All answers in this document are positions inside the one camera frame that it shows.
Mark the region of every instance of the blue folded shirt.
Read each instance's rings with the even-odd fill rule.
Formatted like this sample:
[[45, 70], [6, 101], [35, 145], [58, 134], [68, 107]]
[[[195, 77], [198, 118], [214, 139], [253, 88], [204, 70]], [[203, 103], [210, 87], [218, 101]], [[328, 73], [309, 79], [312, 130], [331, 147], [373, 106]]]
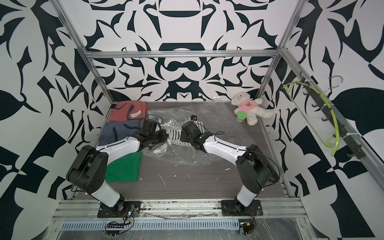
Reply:
[[139, 130], [140, 119], [107, 122], [100, 132], [99, 146], [123, 140], [136, 134]]

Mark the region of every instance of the clear plastic bag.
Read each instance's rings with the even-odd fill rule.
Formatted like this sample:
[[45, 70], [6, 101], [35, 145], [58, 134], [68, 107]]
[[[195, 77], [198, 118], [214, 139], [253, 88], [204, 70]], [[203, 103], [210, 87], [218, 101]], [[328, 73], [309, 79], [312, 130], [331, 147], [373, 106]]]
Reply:
[[[197, 116], [197, 121], [210, 132], [223, 131], [225, 134], [218, 135], [222, 140], [240, 146], [255, 144], [254, 140], [247, 134], [241, 123], [236, 121], [236, 116], [226, 103], [201, 103], [188, 106], [180, 106], [167, 109], [149, 110], [148, 114], [158, 115], [163, 118], [161, 127], [169, 131], [181, 131], [181, 125], [190, 120], [191, 115]], [[159, 121], [153, 115], [148, 118]], [[167, 142], [143, 149], [143, 154], [178, 164], [188, 165], [210, 165], [212, 161], [219, 161], [217, 155], [195, 150], [192, 146], [182, 146], [169, 139]]]

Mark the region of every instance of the hanger hook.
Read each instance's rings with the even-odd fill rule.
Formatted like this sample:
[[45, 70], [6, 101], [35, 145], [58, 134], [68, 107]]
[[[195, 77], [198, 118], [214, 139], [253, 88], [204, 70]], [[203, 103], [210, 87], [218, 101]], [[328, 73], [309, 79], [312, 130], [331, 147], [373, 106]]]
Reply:
[[332, 78], [335, 78], [335, 77], [339, 77], [339, 78], [341, 78], [341, 82], [340, 82], [340, 84], [337, 85], [337, 86], [335, 86], [335, 87], [330, 87], [330, 88], [328, 88], [327, 90], [325, 90], [325, 91], [323, 92], [323, 94], [326, 93], [328, 90], [330, 90], [330, 89], [332, 89], [332, 88], [337, 88], [337, 87], [339, 87], [339, 86], [343, 83], [343, 77], [340, 76], [340, 75], [332, 76], [332, 77], [330, 77], [330, 78], [328, 78], [328, 79], [332, 79]]

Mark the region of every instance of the white paint splatter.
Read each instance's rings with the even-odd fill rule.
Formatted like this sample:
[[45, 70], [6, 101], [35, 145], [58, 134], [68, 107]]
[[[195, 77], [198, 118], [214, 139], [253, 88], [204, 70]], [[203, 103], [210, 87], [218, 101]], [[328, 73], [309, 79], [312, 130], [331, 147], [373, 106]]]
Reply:
[[[160, 176], [160, 174], [158, 174], [159, 175], [159, 177], [161, 178], [161, 180], [163, 181], [163, 183], [164, 183], [164, 180], [163, 180], [163, 178]], [[166, 185], [166, 183], [164, 183], [164, 186]]]

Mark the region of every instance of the metal vent grille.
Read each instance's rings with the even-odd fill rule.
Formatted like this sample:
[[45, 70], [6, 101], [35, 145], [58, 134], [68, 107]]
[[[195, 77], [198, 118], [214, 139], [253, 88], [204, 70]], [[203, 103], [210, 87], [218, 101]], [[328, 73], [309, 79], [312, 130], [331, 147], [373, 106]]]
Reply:
[[[106, 221], [64, 221], [62, 231], [104, 230]], [[175, 219], [175, 220], [135, 220], [133, 230], [186, 230], [186, 229], [229, 229], [237, 230], [237, 219]]]

